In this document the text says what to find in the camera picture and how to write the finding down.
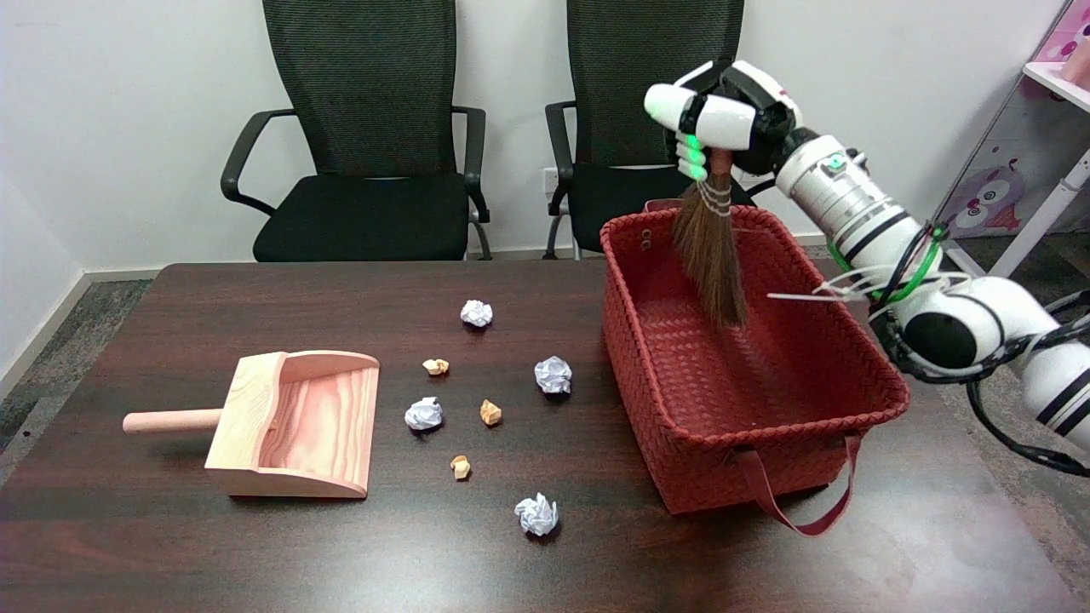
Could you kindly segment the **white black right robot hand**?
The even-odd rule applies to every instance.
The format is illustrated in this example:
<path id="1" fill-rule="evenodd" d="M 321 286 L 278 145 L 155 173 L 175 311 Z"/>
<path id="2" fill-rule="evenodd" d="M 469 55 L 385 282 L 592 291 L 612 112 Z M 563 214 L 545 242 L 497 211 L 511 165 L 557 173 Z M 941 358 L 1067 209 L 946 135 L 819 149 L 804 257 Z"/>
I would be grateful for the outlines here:
<path id="1" fill-rule="evenodd" d="M 708 60 L 674 83 L 644 95 L 644 110 L 676 144 L 679 168 L 703 179 L 713 151 L 731 153 L 748 175 L 776 175 L 803 115 L 786 88 L 743 60 Z"/>

